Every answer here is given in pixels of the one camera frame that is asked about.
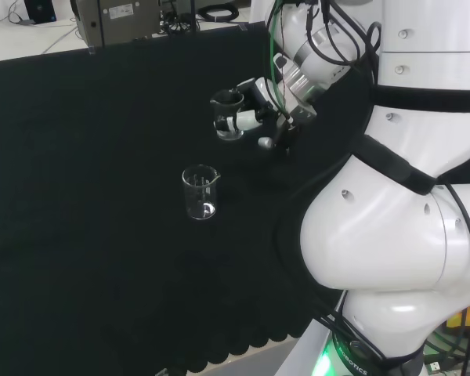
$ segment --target label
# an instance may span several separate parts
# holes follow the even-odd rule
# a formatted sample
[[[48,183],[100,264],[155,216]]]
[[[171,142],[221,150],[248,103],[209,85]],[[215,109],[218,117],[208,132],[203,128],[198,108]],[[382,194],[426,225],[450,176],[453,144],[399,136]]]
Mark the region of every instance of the label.
[[[132,16],[134,14],[134,9],[132,9],[132,4],[125,4],[120,6],[115,6],[110,8],[110,20],[115,18]]]

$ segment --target black strap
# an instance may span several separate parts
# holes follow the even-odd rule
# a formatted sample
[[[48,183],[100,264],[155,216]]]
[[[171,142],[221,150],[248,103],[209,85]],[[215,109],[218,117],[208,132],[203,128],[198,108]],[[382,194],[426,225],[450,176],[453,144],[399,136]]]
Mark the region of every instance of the black strap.
[[[352,154],[382,175],[420,195],[429,194],[437,179],[414,168],[400,155],[368,135],[352,145]]]
[[[470,113],[470,90],[398,88],[377,85],[371,101],[383,107],[433,112]]]

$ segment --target black cloth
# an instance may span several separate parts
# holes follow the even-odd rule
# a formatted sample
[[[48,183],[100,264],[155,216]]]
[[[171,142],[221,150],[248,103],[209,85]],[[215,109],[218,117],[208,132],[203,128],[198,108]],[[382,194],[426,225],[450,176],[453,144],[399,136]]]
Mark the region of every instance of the black cloth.
[[[0,63],[0,375],[200,371],[304,331],[271,230],[289,193],[347,151],[368,89],[351,74],[329,90],[287,157],[257,147],[270,125],[224,143],[209,98],[261,76],[265,42],[263,27],[234,28]],[[181,182],[198,163],[222,174],[203,222]],[[319,189],[279,227],[294,270]]]

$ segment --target electronic device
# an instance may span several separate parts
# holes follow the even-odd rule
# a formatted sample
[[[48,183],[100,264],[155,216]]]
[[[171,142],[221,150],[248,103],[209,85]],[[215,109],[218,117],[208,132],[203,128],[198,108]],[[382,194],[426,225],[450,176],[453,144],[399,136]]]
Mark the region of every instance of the electronic device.
[[[52,0],[24,0],[30,20],[36,24],[56,21]]]
[[[104,47],[151,38],[160,29],[157,0],[70,0],[87,45]]]

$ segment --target glass beaker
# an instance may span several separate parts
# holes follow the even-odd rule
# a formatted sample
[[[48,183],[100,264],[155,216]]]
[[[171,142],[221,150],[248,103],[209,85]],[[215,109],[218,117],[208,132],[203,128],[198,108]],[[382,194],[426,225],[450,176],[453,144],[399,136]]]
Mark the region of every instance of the glass beaker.
[[[207,219],[216,213],[216,183],[220,176],[214,168],[202,164],[188,167],[183,172],[188,216]]]

